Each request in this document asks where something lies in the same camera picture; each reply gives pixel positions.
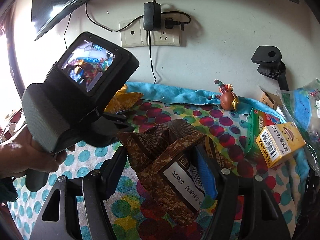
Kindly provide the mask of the person's left hand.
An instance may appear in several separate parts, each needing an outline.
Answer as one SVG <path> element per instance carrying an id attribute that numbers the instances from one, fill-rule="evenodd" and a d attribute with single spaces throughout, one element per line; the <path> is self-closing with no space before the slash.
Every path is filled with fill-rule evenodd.
<path id="1" fill-rule="evenodd" d="M 1 144 L 1 178 L 20 178 L 26 170 L 55 172 L 67 158 L 65 150 L 58 154 L 45 152 L 27 126 L 23 126 L 13 137 Z"/>

